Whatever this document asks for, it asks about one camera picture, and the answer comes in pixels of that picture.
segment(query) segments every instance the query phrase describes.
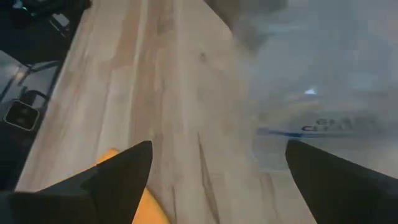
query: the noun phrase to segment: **wooden countertop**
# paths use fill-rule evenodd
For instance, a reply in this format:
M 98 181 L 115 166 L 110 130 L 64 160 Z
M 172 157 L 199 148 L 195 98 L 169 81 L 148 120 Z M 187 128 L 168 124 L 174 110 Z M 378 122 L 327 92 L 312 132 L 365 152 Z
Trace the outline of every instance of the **wooden countertop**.
M 290 174 L 260 173 L 227 26 L 202 0 L 95 0 L 18 190 L 154 143 L 148 188 L 172 223 L 315 223 Z

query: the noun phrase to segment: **clear plastic bag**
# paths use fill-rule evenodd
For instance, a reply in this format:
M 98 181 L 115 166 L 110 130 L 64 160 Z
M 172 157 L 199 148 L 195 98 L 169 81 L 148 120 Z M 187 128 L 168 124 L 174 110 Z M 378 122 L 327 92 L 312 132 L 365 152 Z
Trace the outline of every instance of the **clear plastic bag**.
M 373 166 L 375 151 L 394 142 L 398 127 L 398 1 L 290 0 L 265 13 L 255 8 L 242 13 L 235 31 L 256 40 L 241 68 L 261 167 L 286 170 L 290 138 Z M 248 27 L 255 31 L 242 38 Z

